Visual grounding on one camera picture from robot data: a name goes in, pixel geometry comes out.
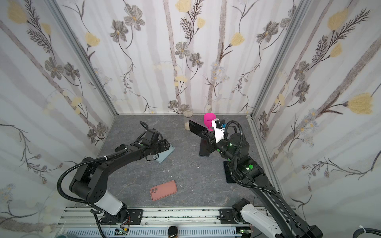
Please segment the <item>black purple-edged phone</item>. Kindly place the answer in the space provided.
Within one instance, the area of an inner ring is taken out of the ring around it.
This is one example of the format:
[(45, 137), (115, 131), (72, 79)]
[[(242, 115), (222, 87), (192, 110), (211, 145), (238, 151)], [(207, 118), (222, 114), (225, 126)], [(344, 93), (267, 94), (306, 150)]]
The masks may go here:
[(192, 133), (197, 135), (200, 138), (205, 138), (208, 129), (192, 120), (189, 120), (189, 128)]

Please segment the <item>light blue phone case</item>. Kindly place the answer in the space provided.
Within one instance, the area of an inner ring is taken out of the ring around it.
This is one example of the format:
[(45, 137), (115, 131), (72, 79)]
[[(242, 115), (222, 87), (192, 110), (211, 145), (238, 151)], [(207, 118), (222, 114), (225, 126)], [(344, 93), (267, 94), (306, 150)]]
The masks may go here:
[(158, 163), (162, 163), (168, 156), (172, 154), (172, 152), (175, 150), (174, 146), (170, 145), (169, 149), (166, 151), (163, 151), (161, 153), (158, 153), (153, 156), (153, 159), (157, 161)]

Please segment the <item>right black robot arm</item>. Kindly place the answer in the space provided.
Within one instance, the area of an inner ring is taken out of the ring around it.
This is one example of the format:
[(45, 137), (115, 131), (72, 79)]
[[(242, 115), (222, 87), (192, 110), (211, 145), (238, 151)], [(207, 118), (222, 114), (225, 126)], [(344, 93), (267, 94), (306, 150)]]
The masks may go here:
[(268, 238), (321, 238), (323, 232), (309, 225), (274, 188), (262, 167), (249, 156), (249, 144), (244, 134), (234, 133), (229, 138), (215, 139), (211, 132), (201, 132), (211, 152), (217, 151), (229, 161), (229, 173), (236, 184), (249, 188), (262, 202), (270, 217), (258, 211), (247, 200), (233, 205), (238, 223), (249, 223)]

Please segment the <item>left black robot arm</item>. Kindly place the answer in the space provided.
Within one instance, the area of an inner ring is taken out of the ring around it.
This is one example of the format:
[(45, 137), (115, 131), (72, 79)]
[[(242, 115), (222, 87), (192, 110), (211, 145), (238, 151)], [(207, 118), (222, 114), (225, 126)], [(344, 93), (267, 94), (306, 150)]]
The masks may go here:
[(66, 200), (89, 205), (104, 212), (113, 224), (122, 225), (130, 221), (127, 206), (108, 191), (109, 176), (122, 167), (141, 159), (159, 161), (166, 159), (174, 147), (162, 134), (145, 130), (129, 145), (121, 144), (115, 152), (99, 158), (86, 157), (81, 163), (66, 170), (57, 181), (57, 191)]

